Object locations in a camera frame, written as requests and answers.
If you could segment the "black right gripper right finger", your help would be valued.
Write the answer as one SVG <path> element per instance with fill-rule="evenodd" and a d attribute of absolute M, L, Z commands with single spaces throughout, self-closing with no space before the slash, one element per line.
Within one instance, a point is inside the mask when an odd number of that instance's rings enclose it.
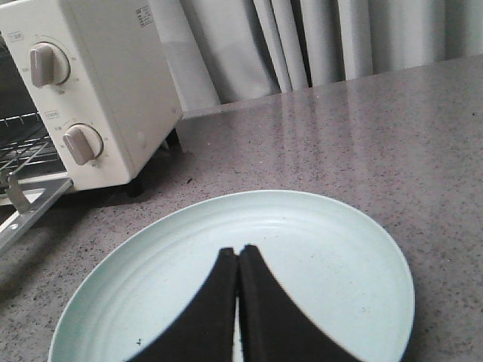
<path fill-rule="evenodd" d="M 296 306 L 265 263 L 247 245 L 238 258 L 239 323 L 246 361 L 356 361 Z"/>

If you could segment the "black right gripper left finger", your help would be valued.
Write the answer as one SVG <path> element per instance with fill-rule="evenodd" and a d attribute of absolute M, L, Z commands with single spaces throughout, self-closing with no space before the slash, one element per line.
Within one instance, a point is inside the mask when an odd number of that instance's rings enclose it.
<path fill-rule="evenodd" d="M 223 248 L 190 303 L 131 360 L 231 361 L 237 288 L 238 257 Z"/>

